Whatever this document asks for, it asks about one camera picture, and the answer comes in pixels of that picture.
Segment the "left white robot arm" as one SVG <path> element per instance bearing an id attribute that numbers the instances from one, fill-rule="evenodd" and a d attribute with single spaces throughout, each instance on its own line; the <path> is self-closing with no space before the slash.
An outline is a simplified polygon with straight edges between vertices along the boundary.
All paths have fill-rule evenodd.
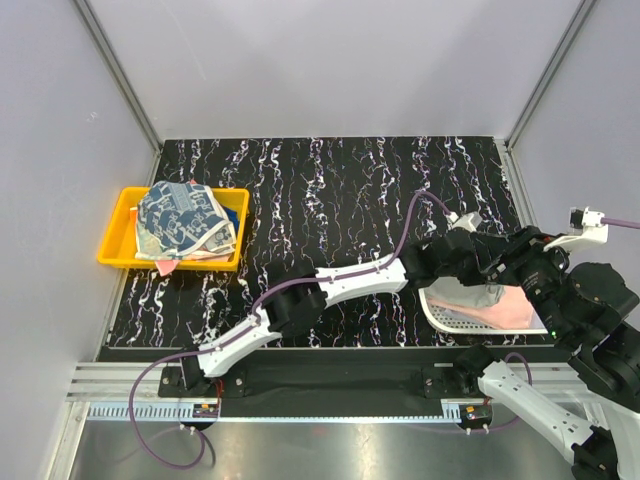
<path id="1" fill-rule="evenodd" d="M 266 291 L 244 320 L 219 338 L 192 348 L 180 360 L 181 384 L 203 396 L 216 379 L 271 341 L 311 330 L 322 313 L 341 302 L 377 294 L 418 290 L 453 277 L 481 284 L 473 259 L 474 227 L 455 226 L 431 241 L 411 244 L 379 260 L 339 268 L 318 268 Z"/>

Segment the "cream white towel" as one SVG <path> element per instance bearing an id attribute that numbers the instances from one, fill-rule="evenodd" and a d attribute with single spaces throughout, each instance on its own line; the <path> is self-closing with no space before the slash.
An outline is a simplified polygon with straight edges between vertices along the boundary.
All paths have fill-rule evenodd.
<path id="1" fill-rule="evenodd" d="M 492 307 L 504 293 L 504 287 L 500 285 L 465 286 L 453 277 L 440 278 L 425 289 L 425 295 L 430 299 L 466 308 Z"/>

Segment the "pink towel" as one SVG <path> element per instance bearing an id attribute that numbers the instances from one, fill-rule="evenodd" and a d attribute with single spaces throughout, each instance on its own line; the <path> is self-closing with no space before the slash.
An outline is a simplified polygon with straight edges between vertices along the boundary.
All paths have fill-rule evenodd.
<path id="1" fill-rule="evenodd" d="M 519 287 L 503 286 L 505 293 L 501 300 L 488 308 L 466 308 L 446 304 L 426 296 L 431 305 L 452 310 L 496 329 L 528 329 L 534 317 L 534 309 Z"/>

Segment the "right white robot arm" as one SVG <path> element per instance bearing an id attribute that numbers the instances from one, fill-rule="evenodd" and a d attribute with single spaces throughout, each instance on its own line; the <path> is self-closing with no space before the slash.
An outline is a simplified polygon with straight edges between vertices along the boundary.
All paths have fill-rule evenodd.
<path id="1" fill-rule="evenodd" d="M 482 346 L 459 356 L 448 377 L 466 396 L 502 401 L 568 455 L 577 479 L 639 476 L 639 332 L 629 314 L 639 305 L 608 263 L 571 267 L 570 254 L 606 242 L 606 226 L 548 235 L 529 226 L 507 236 L 456 228 L 446 235 L 452 271 L 465 285 L 520 287 L 569 366 L 597 395 L 607 425 L 577 426 L 530 384 L 518 385 L 505 360 Z"/>

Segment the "blue patterned white towel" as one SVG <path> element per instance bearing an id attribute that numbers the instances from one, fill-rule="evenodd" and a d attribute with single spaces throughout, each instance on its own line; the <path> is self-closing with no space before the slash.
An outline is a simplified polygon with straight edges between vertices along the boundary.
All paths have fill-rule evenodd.
<path id="1" fill-rule="evenodd" d="M 213 190 L 197 183 L 160 181 L 136 206 L 135 257 L 205 260 L 233 254 L 238 218 Z"/>

